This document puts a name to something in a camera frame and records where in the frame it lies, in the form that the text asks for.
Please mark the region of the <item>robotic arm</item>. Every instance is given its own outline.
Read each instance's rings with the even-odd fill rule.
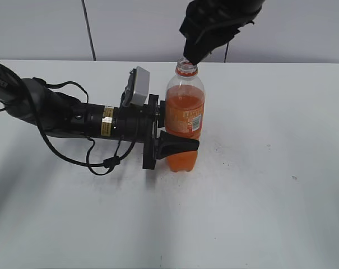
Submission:
[[[199,63],[212,50],[229,41],[238,28],[254,23],[264,0],[194,0],[186,11],[180,32],[187,39],[183,55]]]
[[[184,56],[193,64],[200,62],[213,49],[229,42],[238,28],[252,22],[264,0],[194,0],[188,5],[180,32],[187,39]],[[87,96],[85,103],[59,89],[73,84]],[[89,96],[81,85],[73,81],[52,85],[40,78],[19,78],[12,70],[0,64],[0,111],[37,126],[49,149],[59,158],[87,167],[96,175],[110,173],[128,156],[136,142],[143,143],[143,168],[154,169],[156,160],[172,154],[196,151],[199,141],[173,136],[157,129],[164,127],[165,102],[157,95],[149,95],[149,72],[141,67],[130,71],[128,85],[118,107],[89,103]],[[86,162],[70,159],[57,151],[48,136],[60,138],[86,138],[92,142]],[[94,147],[93,138],[131,141],[126,153],[92,164],[89,161]],[[105,167],[99,174],[94,167]]]

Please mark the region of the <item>bottle bottom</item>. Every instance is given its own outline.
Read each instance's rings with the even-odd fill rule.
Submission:
[[[198,151],[188,151],[168,156],[166,162],[173,172],[192,171],[197,161]]]

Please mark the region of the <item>white table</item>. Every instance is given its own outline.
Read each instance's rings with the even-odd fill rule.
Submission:
[[[118,105],[129,70],[163,99],[174,63],[3,61],[73,80]],[[110,175],[58,159],[35,127],[0,114],[0,268],[339,268],[339,64],[201,63],[206,107],[190,173]],[[64,92],[84,100],[75,87]],[[82,156],[90,143],[53,143]],[[98,141],[92,160],[112,156]]]

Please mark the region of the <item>orange liquid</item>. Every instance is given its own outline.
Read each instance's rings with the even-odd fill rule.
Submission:
[[[189,85],[178,85],[167,91],[165,105],[167,108],[188,111],[200,108],[204,104],[204,100],[205,95],[200,89]],[[201,135],[201,128],[194,132],[180,133],[171,130],[168,125],[165,124],[165,130],[176,136],[197,140],[199,140]],[[198,151],[189,151],[168,156],[166,160],[170,170],[174,172],[191,171],[196,164],[197,156]]]

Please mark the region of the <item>plastic bottle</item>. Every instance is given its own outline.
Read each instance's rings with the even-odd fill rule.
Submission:
[[[176,136],[199,140],[205,102],[205,90],[197,76],[198,68],[187,59],[178,60],[175,76],[165,94],[165,130]],[[183,152],[166,158],[170,170],[191,171],[197,151]]]

